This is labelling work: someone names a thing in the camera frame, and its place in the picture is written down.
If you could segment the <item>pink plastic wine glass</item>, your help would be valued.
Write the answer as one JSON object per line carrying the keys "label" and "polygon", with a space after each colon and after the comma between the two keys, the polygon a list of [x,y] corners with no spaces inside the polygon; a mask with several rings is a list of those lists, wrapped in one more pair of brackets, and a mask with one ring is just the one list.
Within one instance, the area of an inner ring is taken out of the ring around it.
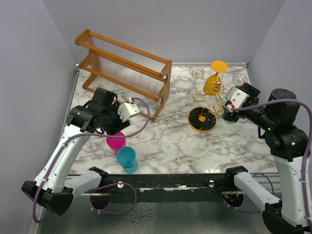
{"label": "pink plastic wine glass", "polygon": [[126,146],[126,139],[125,138],[106,138],[106,143],[110,147],[114,154],[117,155],[117,152]]}

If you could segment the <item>green plastic wine glass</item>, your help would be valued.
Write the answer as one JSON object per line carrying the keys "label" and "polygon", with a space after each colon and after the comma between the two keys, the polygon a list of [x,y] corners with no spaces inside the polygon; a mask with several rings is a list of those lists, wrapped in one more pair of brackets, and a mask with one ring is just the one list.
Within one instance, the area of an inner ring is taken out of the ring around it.
{"label": "green plastic wine glass", "polygon": [[222,119],[227,124],[235,124],[239,120],[239,118],[237,117],[222,117]]}

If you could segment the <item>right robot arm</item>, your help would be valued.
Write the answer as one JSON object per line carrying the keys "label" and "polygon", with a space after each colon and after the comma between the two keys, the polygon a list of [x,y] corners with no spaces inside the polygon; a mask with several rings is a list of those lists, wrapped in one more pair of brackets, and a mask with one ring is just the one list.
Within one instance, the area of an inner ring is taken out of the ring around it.
{"label": "right robot arm", "polygon": [[232,87],[226,94],[222,118],[227,122],[247,119],[263,130],[279,173],[281,197],[261,186],[245,167],[228,168],[224,185],[244,192],[261,211],[273,234],[302,234],[312,231],[312,196],[309,185],[311,133],[294,124],[304,103],[287,89],[272,90],[266,103],[259,103],[259,90],[248,83]]}

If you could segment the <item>clear wine glass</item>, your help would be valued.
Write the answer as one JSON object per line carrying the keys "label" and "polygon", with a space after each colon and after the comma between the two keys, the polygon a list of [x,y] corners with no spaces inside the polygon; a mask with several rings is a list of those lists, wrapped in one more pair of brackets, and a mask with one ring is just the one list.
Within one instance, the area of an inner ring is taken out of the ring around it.
{"label": "clear wine glass", "polygon": [[198,88],[197,88],[196,81],[197,81],[198,78],[203,78],[204,77],[205,70],[202,67],[200,67],[200,66],[195,66],[195,67],[191,67],[189,69],[189,73],[192,76],[193,83],[189,87],[189,89],[187,90],[186,100],[187,101],[193,101],[197,97],[197,95],[198,95]]}
{"label": "clear wine glass", "polygon": [[234,74],[232,76],[232,82],[235,86],[242,86],[244,83],[247,83],[247,78],[243,74]]}

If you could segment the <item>yellow plastic wine glass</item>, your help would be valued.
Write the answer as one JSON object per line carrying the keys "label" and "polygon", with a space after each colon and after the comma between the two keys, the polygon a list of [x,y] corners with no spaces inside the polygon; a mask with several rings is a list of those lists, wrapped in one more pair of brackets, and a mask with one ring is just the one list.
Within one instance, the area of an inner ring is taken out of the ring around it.
{"label": "yellow plastic wine glass", "polygon": [[203,86],[203,92],[206,95],[215,96],[219,94],[222,87],[222,82],[220,78],[221,73],[225,73],[228,70],[228,65],[226,62],[221,60],[216,60],[212,62],[211,69],[215,72],[209,76]]}

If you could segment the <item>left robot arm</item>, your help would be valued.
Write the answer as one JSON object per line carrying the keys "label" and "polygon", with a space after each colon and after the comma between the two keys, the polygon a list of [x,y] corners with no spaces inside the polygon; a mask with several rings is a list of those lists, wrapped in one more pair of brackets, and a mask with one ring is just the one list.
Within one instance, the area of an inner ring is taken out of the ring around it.
{"label": "left robot arm", "polygon": [[105,172],[92,168],[67,180],[68,173],[79,152],[96,129],[114,135],[130,125],[118,113],[117,94],[97,88],[92,99],[70,110],[62,137],[42,171],[32,181],[25,181],[21,190],[33,201],[33,210],[40,205],[49,211],[64,214],[74,198],[94,189],[106,190]]}

